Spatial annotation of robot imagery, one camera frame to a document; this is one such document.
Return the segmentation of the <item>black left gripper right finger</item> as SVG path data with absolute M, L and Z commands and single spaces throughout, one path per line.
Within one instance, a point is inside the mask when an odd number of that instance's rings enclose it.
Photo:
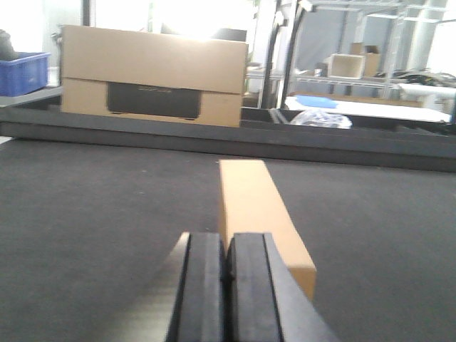
M 236 233 L 227 255 L 232 341 L 338 341 L 270 233 Z

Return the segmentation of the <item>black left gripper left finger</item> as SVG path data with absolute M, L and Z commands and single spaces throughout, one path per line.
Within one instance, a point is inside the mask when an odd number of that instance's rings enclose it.
M 220 235 L 189 233 L 167 341 L 226 340 L 225 275 Z

